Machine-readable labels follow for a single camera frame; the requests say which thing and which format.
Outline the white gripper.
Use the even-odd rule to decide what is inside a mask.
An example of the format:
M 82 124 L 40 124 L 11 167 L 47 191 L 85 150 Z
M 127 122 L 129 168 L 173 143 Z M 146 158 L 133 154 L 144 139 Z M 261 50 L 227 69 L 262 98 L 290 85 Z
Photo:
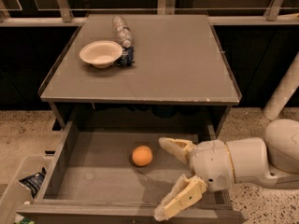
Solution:
M 188 178 L 183 174 L 177 180 L 154 210 L 157 221 L 168 220 L 200 201 L 206 188 L 214 192 L 233 186 L 235 177 L 231 156 L 222 141 L 205 141 L 195 145 L 190 140 L 160 137 L 159 144 L 180 162 L 190 163 L 195 176 Z

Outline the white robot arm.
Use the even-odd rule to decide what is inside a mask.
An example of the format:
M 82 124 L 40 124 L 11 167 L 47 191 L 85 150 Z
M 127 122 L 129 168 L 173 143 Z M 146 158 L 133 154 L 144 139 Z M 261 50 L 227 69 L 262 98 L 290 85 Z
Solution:
M 269 189 L 296 189 L 299 179 L 299 122 L 279 119 L 299 83 L 299 54 L 272 94 L 264 114 L 271 122 L 263 138 L 194 144 L 190 140 L 161 137 L 162 149 L 190 167 L 154 210 L 158 221 L 168 220 L 200 201 L 207 191 L 252 183 Z

